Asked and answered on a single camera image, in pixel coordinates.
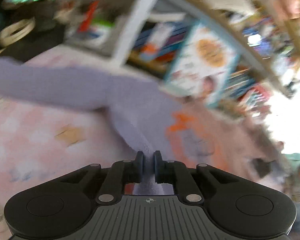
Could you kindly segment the white green lidded tub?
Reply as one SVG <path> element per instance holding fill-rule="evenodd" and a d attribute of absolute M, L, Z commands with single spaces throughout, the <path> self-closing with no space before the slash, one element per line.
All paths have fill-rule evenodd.
<path fill-rule="evenodd" d="M 87 42 L 92 46 L 99 47 L 103 45 L 110 36 L 114 28 L 114 23 L 94 19 L 88 29 Z"/>

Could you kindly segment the teal children's picture book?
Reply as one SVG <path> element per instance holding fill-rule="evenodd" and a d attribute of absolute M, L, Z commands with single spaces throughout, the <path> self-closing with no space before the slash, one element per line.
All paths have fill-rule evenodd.
<path fill-rule="evenodd" d="M 221 34 L 197 21 L 186 35 L 165 81 L 177 94 L 215 107 L 239 56 Z"/>

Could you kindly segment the purple and mauve knit sweater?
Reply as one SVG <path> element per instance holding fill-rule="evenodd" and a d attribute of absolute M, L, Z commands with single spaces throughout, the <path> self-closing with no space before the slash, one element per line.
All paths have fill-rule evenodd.
<path fill-rule="evenodd" d="M 153 154 L 189 167 L 207 163 L 237 176 L 258 181 L 252 161 L 276 159 L 250 118 L 226 120 L 194 99 L 176 98 L 150 79 L 114 75 L 85 67 L 32 67 L 0 59 L 0 96 L 41 106 L 78 112 L 104 110 L 126 145 L 145 155 L 145 177 L 135 194 L 169 194 L 156 184 Z"/>

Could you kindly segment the white blue shelf frame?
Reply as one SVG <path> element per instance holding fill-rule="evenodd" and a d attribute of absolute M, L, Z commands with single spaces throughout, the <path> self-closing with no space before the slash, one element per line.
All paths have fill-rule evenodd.
<path fill-rule="evenodd" d="M 122 29 L 121 36 L 118 40 L 119 46 L 123 45 L 123 40 L 128 41 L 127 50 L 133 45 L 133 40 L 137 38 L 138 32 L 141 30 L 149 13 L 155 6 L 158 0 L 135 0 L 131 11 L 126 20 L 126 25 Z M 270 68 L 270 61 L 261 59 L 251 47 L 248 46 L 246 40 L 241 34 L 236 32 L 226 22 L 225 18 L 217 12 L 209 9 L 209 7 L 199 0 L 168 0 L 173 5 L 188 13 L 193 18 L 205 21 L 206 25 L 212 30 L 217 31 L 223 38 L 232 43 L 238 49 L 251 66 L 256 70 L 257 77 L 268 79 L 276 90 L 280 91 L 285 97 L 289 97 L 289 91 L 283 87 L 278 76 Z"/>

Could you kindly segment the pink checkered tablecloth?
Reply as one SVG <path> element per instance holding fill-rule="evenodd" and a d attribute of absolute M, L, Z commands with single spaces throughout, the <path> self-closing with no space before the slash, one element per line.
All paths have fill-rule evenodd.
<path fill-rule="evenodd" d="M 3 207 L 16 193 L 92 163 L 134 156 L 104 110 L 78 112 L 0 96 L 0 239 Z"/>

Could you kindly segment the orange white usmile box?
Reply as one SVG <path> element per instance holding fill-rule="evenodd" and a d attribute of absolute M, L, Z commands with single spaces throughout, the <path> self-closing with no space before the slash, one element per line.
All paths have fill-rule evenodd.
<path fill-rule="evenodd" d="M 169 22 L 157 23 L 151 32 L 147 42 L 140 51 L 139 58 L 149 62 L 156 58 L 158 52 L 165 45 L 175 26 Z"/>

